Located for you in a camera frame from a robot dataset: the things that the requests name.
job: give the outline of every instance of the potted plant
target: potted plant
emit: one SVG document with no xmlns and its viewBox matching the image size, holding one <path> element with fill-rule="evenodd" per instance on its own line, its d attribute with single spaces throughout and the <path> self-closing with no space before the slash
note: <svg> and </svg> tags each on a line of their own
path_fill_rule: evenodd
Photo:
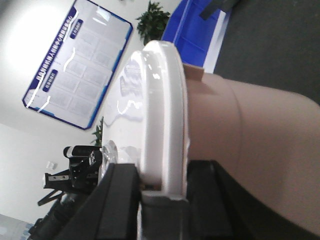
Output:
<svg viewBox="0 0 320 240">
<path fill-rule="evenodd" d="M 102 145 L 102 133 L 104 130 L 104 117 L 100 119 L 100 125 L 95 126 L 95 132 L 92 133 L 92 135 L 95 135 L 95 140 L 93 140 L 91 143 L 95 142 L 95 146 L 101 146 Z"/>
<path fill-rule="evenodd" d="M 146 45 L 151 40 L 160 40 L 169 20 L 170 13 L 164 12 L 159 2 L 149 1 L 147 11 L 140 17 L 137 30 L 143 44 Z"/>
</svg>

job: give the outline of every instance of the skin-colored cover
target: skin-colored cover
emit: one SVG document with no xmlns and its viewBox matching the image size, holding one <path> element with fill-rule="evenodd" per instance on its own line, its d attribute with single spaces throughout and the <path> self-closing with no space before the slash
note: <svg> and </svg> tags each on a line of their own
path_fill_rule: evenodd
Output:
<svg viewBox="0 0 320 240">
<path fill-rule="evenodd" d="M 218 161 L 266 206 L 320 235 L 319 105 L 192 65 L 184 72 L 189 160 Z"/>
</svg>

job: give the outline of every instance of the wall display board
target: wall display board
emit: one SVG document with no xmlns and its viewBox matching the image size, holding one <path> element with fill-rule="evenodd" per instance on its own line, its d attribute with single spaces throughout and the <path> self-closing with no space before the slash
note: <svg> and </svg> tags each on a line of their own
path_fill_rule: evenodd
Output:
<svg viewBox="0 0 320 240">
<path fill-rule="evenodd" d="M 22 99 L 24 106 L 90 128 L 132 30 L 114 13 L 76 0 Z"/>
</svg>

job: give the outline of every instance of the gray carpet floor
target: gray carpet floor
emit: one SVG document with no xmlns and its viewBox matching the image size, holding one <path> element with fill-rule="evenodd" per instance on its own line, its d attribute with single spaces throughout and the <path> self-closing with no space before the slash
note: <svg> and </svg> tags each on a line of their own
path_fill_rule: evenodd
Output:
<svg viewBox="0 0 320 240">
<path fill-rule="evenodd" d="M 241 0 L 214 73 L 300 93 L 320 105 L 320 1 Z"/>
</svg>

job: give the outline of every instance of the blue plastic crate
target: blue plastic crate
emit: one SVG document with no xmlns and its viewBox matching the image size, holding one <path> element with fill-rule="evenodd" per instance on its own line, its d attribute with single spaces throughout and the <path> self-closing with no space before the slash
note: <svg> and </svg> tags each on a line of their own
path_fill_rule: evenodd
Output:
<svg viewBox="0 0 320 240">
<path fill-rule="evenodd" d="M 172 13 L 162 40 L 174 43 L 184 63 L 202 67 L 220 10 L 203 20 L 199 15 L 211 0 L 182 0 Z"/>
</svg>

